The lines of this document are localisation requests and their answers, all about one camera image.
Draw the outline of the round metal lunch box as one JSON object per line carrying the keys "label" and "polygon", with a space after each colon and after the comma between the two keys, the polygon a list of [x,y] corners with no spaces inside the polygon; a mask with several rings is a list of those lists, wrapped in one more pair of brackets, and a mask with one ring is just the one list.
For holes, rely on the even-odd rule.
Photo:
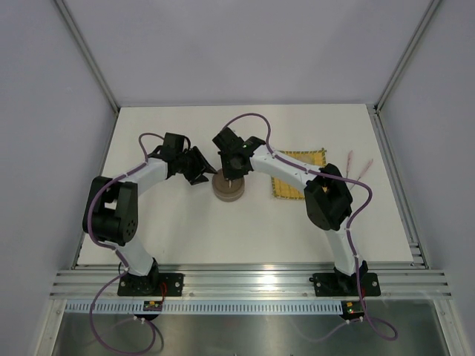
{"label": "round metal lunch box", "polygon": [[213,188],[214,195],[223,202],[234,202],[239,200],[243,196],[244,191],[244,188],[235,191],[220,191],[217,188]]}

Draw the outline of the round brown lunch box lid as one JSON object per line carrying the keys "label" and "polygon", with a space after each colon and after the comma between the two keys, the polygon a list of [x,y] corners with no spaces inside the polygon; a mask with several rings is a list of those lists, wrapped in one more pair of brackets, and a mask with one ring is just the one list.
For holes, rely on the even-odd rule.
{"label": "round brown lunch box lid", "polygon": [[240,188],[245,189],[245,179],[226,179],[223,175],[223,170],[219,169],[217,173],[212,177],[212,189],[213,188],[217,188],[220,191],[235,191]]}

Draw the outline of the metal tongs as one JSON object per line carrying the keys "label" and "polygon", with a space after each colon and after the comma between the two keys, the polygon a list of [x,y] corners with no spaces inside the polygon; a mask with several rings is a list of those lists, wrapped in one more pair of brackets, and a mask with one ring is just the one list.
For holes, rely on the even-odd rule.
{"label": "metal tongs", "polygon": [[354,156],[354,151],[348,152],[344,176],[351,180],[361,181],[372,167],[374,159],[370,158],[366,162],[363,162],[361,160],[355,160]]}

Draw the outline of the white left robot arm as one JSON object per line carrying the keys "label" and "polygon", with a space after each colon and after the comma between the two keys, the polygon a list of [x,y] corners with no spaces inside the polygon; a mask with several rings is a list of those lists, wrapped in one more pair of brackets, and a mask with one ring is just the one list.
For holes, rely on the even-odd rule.
{"label": "white left robot arm", "polygon": [[136,236],[139,197],[155,185],[181,174],[196,185],[217,171],[200,150],[156,147],[145,161],[117,177],[98,176],[91,183],[82,221],[83,230],[99,247],[114,253],[122,264],[118,295],[180,296],[181,274],[162,274],[158,263]]}

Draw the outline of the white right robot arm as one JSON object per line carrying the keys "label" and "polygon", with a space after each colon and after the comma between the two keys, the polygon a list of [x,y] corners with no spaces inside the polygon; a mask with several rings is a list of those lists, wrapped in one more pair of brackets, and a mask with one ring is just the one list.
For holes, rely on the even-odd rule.
{"label": "white right robot arm", "polygon": [[346,294],[353,294],[362,287],[367,266],[347,237],[353,197],[336,166],[306,165],[272,151],[264,140],[255,136],[243,140],[234,134],[230,137],[218,134],[213,143],[218,148],[226,179],[236,180],[257,171],[301,192],[309,220],[325,232],[332,249],[335,284]]}

